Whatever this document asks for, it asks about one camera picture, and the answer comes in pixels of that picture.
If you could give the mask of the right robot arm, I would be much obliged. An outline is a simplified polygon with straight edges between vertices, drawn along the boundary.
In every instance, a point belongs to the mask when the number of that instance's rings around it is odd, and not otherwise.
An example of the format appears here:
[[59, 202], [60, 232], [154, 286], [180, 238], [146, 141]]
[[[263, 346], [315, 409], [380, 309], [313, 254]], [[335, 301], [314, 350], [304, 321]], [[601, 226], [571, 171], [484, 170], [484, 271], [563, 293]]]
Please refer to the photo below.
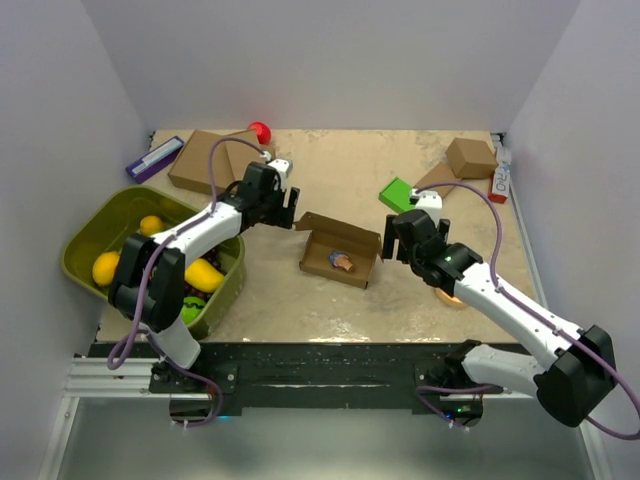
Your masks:
[[414, 189], [409, 201], [410, 210], [385, 220], [382, 259], [408, 265], [426, 285], [484, 314], [526, 350], [516, 354], [468, 340], [418, 391], [474, 394], [502, 387], [536, 398], [565, 426], [589, 419], [621, 383], [609, 334], [556, 316], [502, 279], [494, 259], [449, 242], [450, 223], [435, 191]]

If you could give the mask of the small colourful toy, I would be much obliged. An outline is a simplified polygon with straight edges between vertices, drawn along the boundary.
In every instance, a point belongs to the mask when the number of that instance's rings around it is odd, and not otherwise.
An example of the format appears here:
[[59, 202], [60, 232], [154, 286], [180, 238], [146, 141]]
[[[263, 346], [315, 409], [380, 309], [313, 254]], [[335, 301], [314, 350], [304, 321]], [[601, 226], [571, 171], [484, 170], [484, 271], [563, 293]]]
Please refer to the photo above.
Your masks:
[[329, 254], [329, 262], [333, 268], [347, 273], [351, 273], [355, 270], [355, 265], [351, 261], [350, 257], [344, 252], [333, 251]]

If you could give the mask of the brown cardboard box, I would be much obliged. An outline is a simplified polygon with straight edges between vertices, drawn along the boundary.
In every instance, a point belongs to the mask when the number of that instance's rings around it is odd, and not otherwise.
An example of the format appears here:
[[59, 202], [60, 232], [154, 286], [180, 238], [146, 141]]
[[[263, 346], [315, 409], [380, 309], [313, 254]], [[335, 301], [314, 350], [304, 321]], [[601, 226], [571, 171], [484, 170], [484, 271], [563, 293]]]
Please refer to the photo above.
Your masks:
[[[368, 287], [376, 259], [381, 257], [379, 233], [313, 212], [304, 213], [295, 230], [309, 233], [299, 261], [302, 272], [360, 289]], [[346, 253], [355, 270], [347, 273], [333, 268], [329, 262], [333, 251]]]

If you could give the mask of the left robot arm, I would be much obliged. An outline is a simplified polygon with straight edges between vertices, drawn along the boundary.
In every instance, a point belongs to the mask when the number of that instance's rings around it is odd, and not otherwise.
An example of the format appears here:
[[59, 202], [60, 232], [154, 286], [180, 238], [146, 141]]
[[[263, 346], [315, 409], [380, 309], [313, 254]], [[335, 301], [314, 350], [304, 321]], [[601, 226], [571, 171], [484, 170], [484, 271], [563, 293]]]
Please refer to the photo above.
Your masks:
[[196, 392], [205, 385], [207, 368], [196, 361], [200, 344], [181, 318], [186, 270], [256, 224], [291, 228], [299, 195], [297, 188], [288, 188], [292, 170], [289, 160], [252, 162], [236, 186], [215, 196], [201, 212], [152, 237], [134, 233], [125, 240], [108, 302], [132, 327], [109, 354], [109, 369], [120, 368], [142, 333], [175, 364], [171, 378], [183, 391]]

